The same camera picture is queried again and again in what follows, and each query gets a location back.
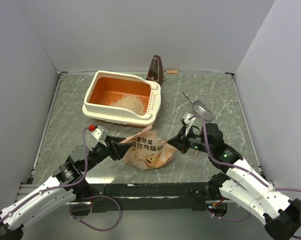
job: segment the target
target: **cartoon cat illustration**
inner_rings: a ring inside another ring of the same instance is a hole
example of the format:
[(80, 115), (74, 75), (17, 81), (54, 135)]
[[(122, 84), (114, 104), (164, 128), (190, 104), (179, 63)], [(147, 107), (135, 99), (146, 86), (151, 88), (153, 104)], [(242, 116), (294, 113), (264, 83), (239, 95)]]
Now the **cartoon cat illustration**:
[(154, 165), (156, 163), (156, 161), (158, 160), (158, 158), (160, 157), (161, 154), (159, 154), (158, 156), (154, 156), (154, 153), (146, 155), (145, 159), (138, 159), (138, 161), (142, 161), (145, 163), (145, 165), (150, 169), (150, 168), (154, 168)]

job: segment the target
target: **table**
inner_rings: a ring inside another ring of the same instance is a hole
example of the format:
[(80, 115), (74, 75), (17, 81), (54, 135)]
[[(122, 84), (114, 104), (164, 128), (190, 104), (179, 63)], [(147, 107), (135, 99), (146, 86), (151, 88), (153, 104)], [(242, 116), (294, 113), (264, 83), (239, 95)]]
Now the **table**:
[[(146, 78), (146, 74), (136, 74)], [(63, 73), (53, 103), (51, 116), (40, 150), (33, 184), (43, 183), (68, 155), (82, 144), (82, 131), (90, 124), (106, 127), (111, 136), (128, 137), (141, 128), (99, 122), (86, 117), (82, 112), (84, 96), (93, 80), (93, 73)], [(161, 86), (161, 108), (154, 129), (157, 136), (169, 139), (175, 136), (182, 124), (180, 118), (185, 112), (194, 113), (192, 104), (182, 94), (189, 93), (194, 99), (202, 100), (213, 112), (211, 123), (218, 124), (227, 144), (236, 149), (258, 171), (258, 161), (243, 117), (233, 78), (221, 73), (168, 74)], [(87, 145), (95, 146), (96, 140), (87, 135)], [(175, 159), (160, 169), (142, 170), (113, 161), (109, 157), (87, 174), (90, 184), (143, 184), (143, 183), (206, 183), (219, 172), (200, 152), (191, 158), (193, 150), (186, 154), (175, 152)]]

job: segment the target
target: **litter box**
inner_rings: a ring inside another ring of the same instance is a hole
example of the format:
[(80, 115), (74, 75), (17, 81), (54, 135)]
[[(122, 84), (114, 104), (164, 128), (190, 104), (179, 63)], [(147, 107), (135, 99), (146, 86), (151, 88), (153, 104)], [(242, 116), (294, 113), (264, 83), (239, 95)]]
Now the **litter box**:
[[(126, 97), (138, 97), (144, 104), (144, 115), (111, 106)], [(98, 71), (85, 95), (83, 113), (100, 121), (145, 127), (152, 124), (161, 106), (161, 86), (139, 76)]]

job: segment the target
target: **crumpled bag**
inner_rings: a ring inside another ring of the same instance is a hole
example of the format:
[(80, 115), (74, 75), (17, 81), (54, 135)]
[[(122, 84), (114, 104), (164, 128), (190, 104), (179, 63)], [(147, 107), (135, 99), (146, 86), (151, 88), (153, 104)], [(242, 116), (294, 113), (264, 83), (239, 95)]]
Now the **crumpled bag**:
[(150, 170), (165, 166), (174, 159), (175, 148), (167, 140), (157, 139), (155, 130), (149, 131), (151, 126), (142, 132), (128, 137), (122, 143), (132, 143), (132, 147), (125, 154), (123, 161), (140, 169)]

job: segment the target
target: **metal scoop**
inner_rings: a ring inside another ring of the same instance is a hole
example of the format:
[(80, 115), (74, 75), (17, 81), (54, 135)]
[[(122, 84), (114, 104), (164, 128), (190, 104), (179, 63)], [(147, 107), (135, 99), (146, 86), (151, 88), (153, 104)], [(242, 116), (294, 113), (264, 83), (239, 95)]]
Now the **metal scoop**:
[(192, 98), (188, 95), (188, 93), (186, 92), (182, 92), (182, 94), (184, 94), (189, 101), (192, 103), (192, 109), (198, 113), (199, 115), (202, 115), (204, 117), (204, 119), (206, 119), (207, 121), (210, 121), (213, 119), (214, 114), (212, 113), (212, 111), (208, 108), (208, 106), (206, 106), (205, 103), (203, 103), (202, 101), (193, 101)]

